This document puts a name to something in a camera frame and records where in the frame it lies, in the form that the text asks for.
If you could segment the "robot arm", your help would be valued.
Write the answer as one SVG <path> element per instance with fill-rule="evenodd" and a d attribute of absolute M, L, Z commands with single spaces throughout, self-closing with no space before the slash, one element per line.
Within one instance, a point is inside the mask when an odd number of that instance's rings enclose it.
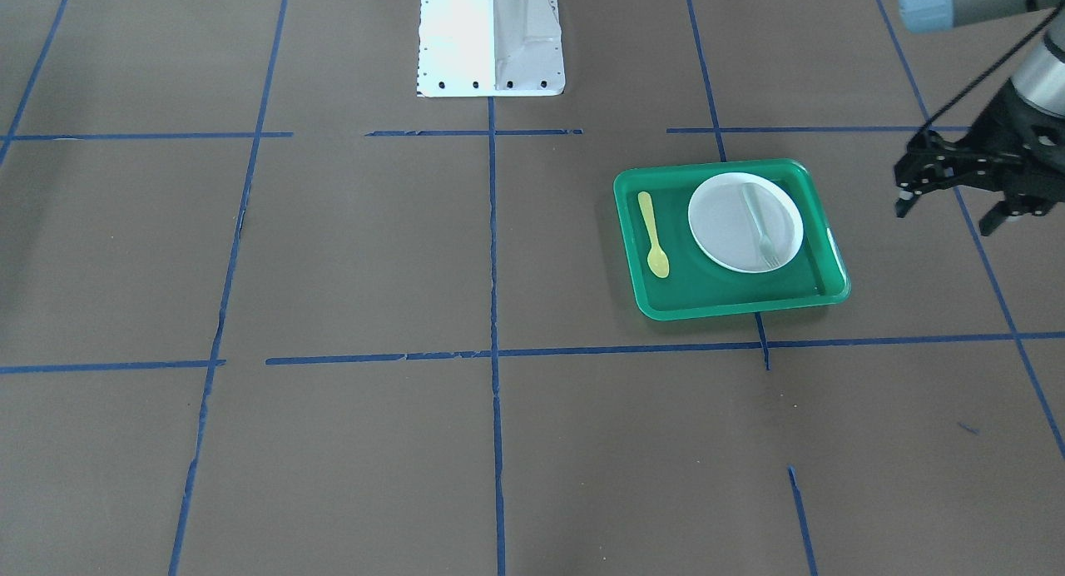
<path fill-rule="evenodd" d="M 1063 0 L 899 0 L 906 29 L 944 32 L 1045 11 L 1039 24 L 1015 42 L 989 68 L 958 90 L 940 113 L 954 108 L 981 82 L 1023 48 L 1028 55 L 993 95 L 961 139 L 934 130 L 932 116 L 910 139 L 894 164 L 899 190 L 894 212 L 910 214 L 922 196 L 958 186 L 1000 193 L 980 219 L 988 237 L 1003 223 L 1020 216 L 1045 216 L 1064 200 L 1064 53 Z"/>

